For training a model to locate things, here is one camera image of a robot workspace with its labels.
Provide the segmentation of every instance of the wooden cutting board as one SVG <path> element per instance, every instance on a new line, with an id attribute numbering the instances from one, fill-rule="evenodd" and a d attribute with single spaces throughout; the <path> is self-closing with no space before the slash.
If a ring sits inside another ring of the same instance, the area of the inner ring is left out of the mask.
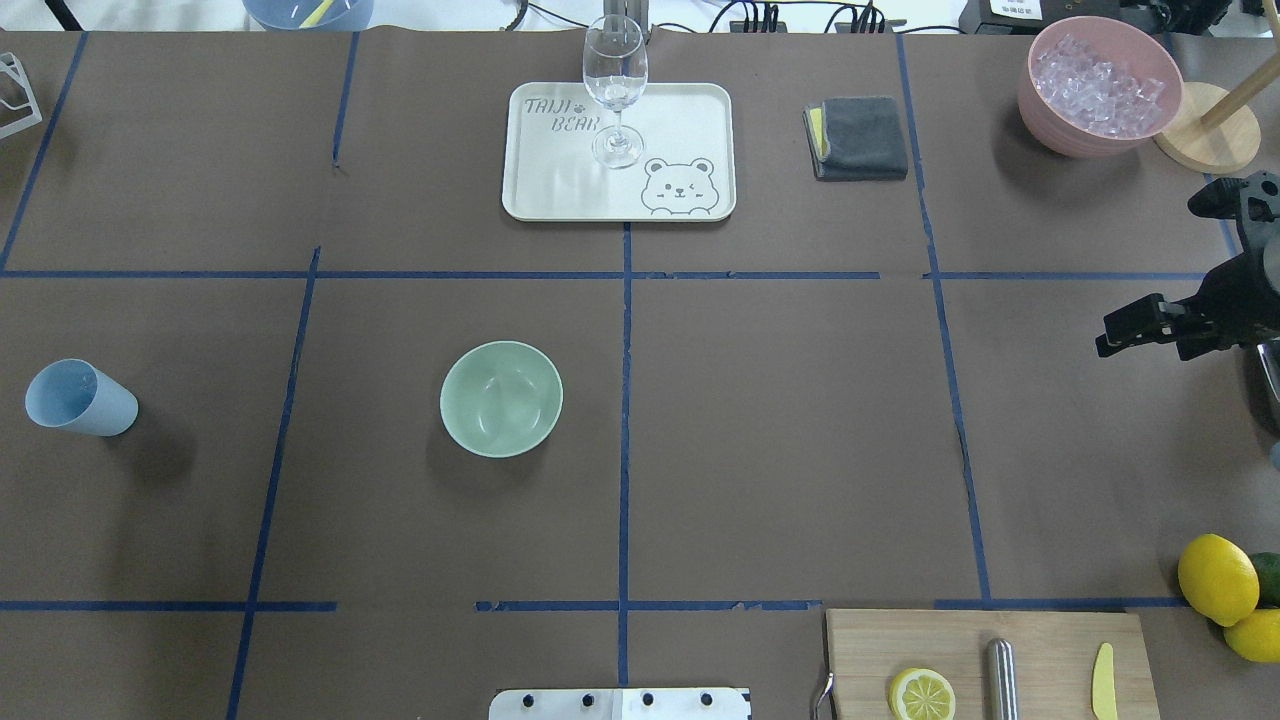
<path id="1" fill-rule="evenodd" d="M 984 610 L 828 610 L 827 655 L 841 720 L 888 719 L 888 685 L 908 667 L 942 673 L 956 692 L 956 720 L 987 715 L 986 650 L 1014 646 L 1018 711 L 1030 720 L 1094 720 L 1098 646 L 1115 647 L 1120 720 L 1160 720 L 1147 644 L 1137 615 Z"/>

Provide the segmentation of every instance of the bear cartoon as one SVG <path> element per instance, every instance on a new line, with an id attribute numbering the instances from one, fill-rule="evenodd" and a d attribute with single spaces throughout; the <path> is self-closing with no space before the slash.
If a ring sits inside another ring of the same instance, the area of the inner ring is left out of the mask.
<path id="1" fill-rule="evenodd" d="M 712 183 L 712 161 L 699 158 L 687 165 L 668 164 L 662 158 L 645 161 L 649 182 L 640 193 L 640 201 L 654 215 L 710 215 L 719 202 L 719 192 Z"/>

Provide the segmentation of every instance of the black cable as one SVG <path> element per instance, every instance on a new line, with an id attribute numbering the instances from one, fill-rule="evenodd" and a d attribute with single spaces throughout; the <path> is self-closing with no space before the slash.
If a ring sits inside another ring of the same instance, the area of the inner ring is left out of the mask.
<path id="1" fill-rule="evenodd" d="M 72 14 L 70 9 L 67 8 L 67 3 L 63 0 L 45 0 L 45 6 L 49 12 L 58 18 L 58 24 L 63 26 L 63 29 L 81 31 L 84 29 L 79 26 L 79 20 Z"/>
<path id="2" fill-rule="evenodd" d="M 532 3 L 530 3 L 529 6 L 532 8 L 532 9 L 535 9 L 535 10 L 538 10 L 539 13 L 541 13 L 544 15 L 550 15 L 550 17 L 558 19 L 558 20 L 564 20 L 564 22 L 567 22 L 571 26 L 590 27 L 586 23 L 580 23 L 577 20 L 571 20 L 571 19 L 566 18 L 564 15 L 558 15 L 558 14 L 548 10 L 547 8 L 543 8 L 541 5 L 534 5 Z"/>
<path id="3" fill-rule="evenodd" d="M 517 27 L 520 27 L 520 23 L 525 22 L 525 13 L 527 12 L 529 12 L 529 0 L 520 0 L 520 8 L 516 9 L 516 19 L 511 20 L 511 23 L 502 29 L 511 32 Z"/>
<path id="4" fill-rule="evenodd" d="M 823 33 L 831 32 L 831 26 L 836 24 L 836 18 L 840 17 L 840 13 L 844 13 L 845 10 L 852 10 L 854 23 L 858 22 L 858 5 L 841 5 L 836 8 L 835 13 L 831 14 L 831 18 L 827 20 L 827 27 L 822 28 L 822 32 Z"/>
<path id="5" fill-rule="evenodd" d="M 956 26 L 920 26 L 920 27 L 909 27 L 906 29 L 896 29 L 893 32 L 908 33 L 908 32 L 915 32 L 918 29 L 954 29 L 954 31 L 959 32 L 960 35 L 965 35 L 965 32 L 963 29 L 957 28 Z"/>
<path id="6" fill-rule="evenodd" d="M 678 27 L 680 29 L 682 29 L 682 31 L 685 31 L 685 32 L 691 32 L 691 33 L 694 33 L 694 35 L 698 35 L 698 31 L 696 31 L 696 29 L 694 29 L 694 28 L 691 28 L 691 27 L 687 27 L 687 26 L 682 26 L 682 24 L 680 24 L 680 23 L 658 23 L 658 24 L 655 24 L 655 26 L 653 26 L 653 27 Z"/>
<path id="7" fill-rule="evenodd" d="M 876 0 L 869 0 L 867 3 L 867 6 L 863 8 L 863 15 L 860 18 L 858 18 L 858 27 L 856 28 L 849 28 L 849 29 L 851 29 L 854 32 L 859 32 L 859 33 L 867 32 L 867 26 L 870 24 L 872 18 L 876 17 L 873 14 L 876 12 L 874 5 L 876 5 Z"/>
<path id="8" fill-rule="evenodd" d="M 858 26 L 856 9 L 865 8 L 865 5 L 856 5 L 852 3 L 840 3 L 838 0 L 776 0 L 772 3 L 762 3 L 762 4 L 763 5 L 840 5 L 841 8 L 855 8 L 854 10 L 855 15 L 852 22 L 852 24 L 855 26 L 854 27 L 855 32 Z M 723 18 L 724 13 L 727 13 L 728 9 L 732 8 L 733 5 L 751 5 L 753 9 L 758 10 L 758 8 L 755 6 L 756 5 L 755 0 L 730 0 L 727 5 L 721 8 L 719 13 L 716 13 L 716 18 L 712 20 L 712 27 L 709 27 L 707 32 L 716 32 L 716 26 L 719 24 L 721 18 Z M 748 29 L 750 32 L 749 28 L 753 26 L 753 22 L 749 12 L 744 14 L 742 23 L 744 23 L 744 29 Z M 759 15 L 756 15 L 754 24 L 756 28 L 760 27 Z M 868 32 L 883 32 L 883 27 L 886 27 L 887 24 L 888 20 L 886 19 L 884 13 L 882 13 L 879 8 L 874 8 L 874 13 L 872 15 L 868 15 Z"/>

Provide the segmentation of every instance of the wooden stand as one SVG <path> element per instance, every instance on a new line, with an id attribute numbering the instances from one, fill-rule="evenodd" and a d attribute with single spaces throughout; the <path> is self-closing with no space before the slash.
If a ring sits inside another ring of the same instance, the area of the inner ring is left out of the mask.
<path id="1" fill-rule="evenodd" d="M 1275 0 L 1265 0 L 1271 35 L 1280 44 Z M 1156 145 L 1183 165 L 1210 174 L 1234 173 L 1253 161 L 1262 143 L 1258 118 L 1245 105 L 1280 77 L 1280 51 L 1228 92 L 1216 85 L 1189 82 L 1178 117 L 1156 136 Z"/>

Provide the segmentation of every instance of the black device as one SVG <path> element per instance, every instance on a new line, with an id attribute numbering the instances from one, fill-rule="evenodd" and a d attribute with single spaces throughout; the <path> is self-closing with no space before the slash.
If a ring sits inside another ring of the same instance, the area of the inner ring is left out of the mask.
<path id="1" fill-rule="evenodd" d="M 1244 249 L 1204 274 L 1196 295 L 1169 302 L 1153 293 L 1102 319 L 1100 357 L 1149 342 L 1178 346 L 1181 360 L 1280 338 L 1280 177 L 1219 178 L 1187 201 L 1193 215 L 1234 219 Z"/>
<path id="2" fill-rule="evenodd" d="M 960 29 L 972 35 L 1036 35 L 1076 15 L 1111 18 L 1147 33 L 1203 35 L 1231 0 L 969 0 Z"/>

